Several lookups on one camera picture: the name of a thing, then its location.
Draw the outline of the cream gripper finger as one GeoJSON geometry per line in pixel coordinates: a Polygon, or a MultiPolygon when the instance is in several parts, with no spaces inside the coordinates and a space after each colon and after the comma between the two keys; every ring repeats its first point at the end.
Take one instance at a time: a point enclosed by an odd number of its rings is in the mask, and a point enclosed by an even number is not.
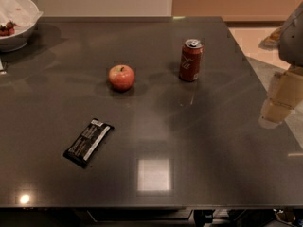
{"type": "Polygon", "coordinates": [[[291,113],[292,109],[283,105],[275,104],[267,98],[261,107],[259,124],[265,129],[275,129],[291,113]]]}

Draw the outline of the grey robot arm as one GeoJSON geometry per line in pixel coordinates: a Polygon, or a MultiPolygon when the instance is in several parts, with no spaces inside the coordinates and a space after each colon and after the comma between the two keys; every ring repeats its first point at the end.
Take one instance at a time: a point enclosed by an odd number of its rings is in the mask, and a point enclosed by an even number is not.
{"type": "Polygon", "coordinates": [[[303,3],[281,28],[278,55],[290,67],[271,78],[258,121],[265,129],[277,127],[303,101],[303,3]]]}

